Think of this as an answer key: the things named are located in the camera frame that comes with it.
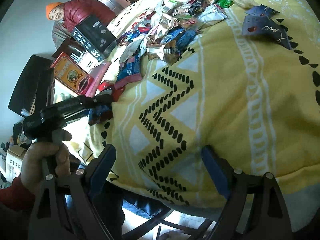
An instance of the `yellow blanket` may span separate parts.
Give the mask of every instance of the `yellow blanket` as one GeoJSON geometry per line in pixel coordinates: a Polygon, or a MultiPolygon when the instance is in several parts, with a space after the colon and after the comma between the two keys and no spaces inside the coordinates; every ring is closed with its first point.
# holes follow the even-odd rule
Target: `yellow blanket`
{"type": "MultiPolygon", "coordinates": [[[[159,1],[131,5],[109,28],[121,34],[159,1]]],[[[143,80],[126,86],[112,120],[89,129],[81,157],[113,144],[109,181],[177,205],[224,204],[201,160],[207,144],[246,173],[272,172],[284,194],[318,183],[319,21],[305,0],[254,1],[280,12],[272,19],[294,50],[242,36],[245,10],[232,5],[172,66],[144,57],[143,80]]]]}

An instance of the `red box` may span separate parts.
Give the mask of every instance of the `red box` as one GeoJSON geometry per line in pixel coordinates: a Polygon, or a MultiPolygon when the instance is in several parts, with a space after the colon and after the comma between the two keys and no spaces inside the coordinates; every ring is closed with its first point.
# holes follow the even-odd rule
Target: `red box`
{"type": "Polygon", "coordinates": [[[77,95],[86,94],[94,81],[86,71],[80,68],[67,54],[62,52],[52,64],[54,76],[77,95]]]}

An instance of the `orange knit hat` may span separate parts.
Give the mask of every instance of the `orange knit hat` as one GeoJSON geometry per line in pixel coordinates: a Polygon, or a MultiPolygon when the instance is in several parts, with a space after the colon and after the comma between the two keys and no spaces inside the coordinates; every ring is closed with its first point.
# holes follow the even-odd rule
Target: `orange knit hat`
{"type": "Polygon", "coordinates": [[[50,12],[51,12],[54,8],[56,8],[57,6],[59,6],[59,5],[61,5],[61,4],[63,4],[63,2],[53,2],[53,3],[49,3],[49,4],[47,5],[47,7],[45,8],[45,12],[46,12],[46,16],[47,16],[47,19],[48,19],[48,20],[51,20],[51,19],[49,18],[50,12]]]}

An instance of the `red puffer jacket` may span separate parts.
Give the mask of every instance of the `red puffer jacket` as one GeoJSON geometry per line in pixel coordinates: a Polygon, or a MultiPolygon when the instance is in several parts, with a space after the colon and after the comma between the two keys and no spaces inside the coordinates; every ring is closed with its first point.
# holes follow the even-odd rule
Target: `red puffer jacket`
{"type": "Polygon", "coordinates": [[[108,6],[98,0],[71,0],[65,3],[63,23],[72,32],[89,15],[95,15],[105,26],[116,17],[108,6]]]}

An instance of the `pink package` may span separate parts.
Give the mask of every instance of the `pink package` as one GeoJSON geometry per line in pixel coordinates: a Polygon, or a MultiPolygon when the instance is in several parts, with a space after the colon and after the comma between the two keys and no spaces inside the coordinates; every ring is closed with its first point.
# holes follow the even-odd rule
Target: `pink package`
{"type": "Polygon", "coordinates": [[[102,63],[101,65],[99,66],[96,66],[94,67],[97,68],[98,73],[96,73],[95,75],[95,78],[94,78],[94,81],[92,82],[91,86],[88,88],[85,96],[86,97],[94,97],[96,92],[97,92],[97,89],[98,89],[98,86],[100,85],[105,73],[107,72],[109,66],[111,65],[111,62],[106,62],[106,63],[102,63]]]}

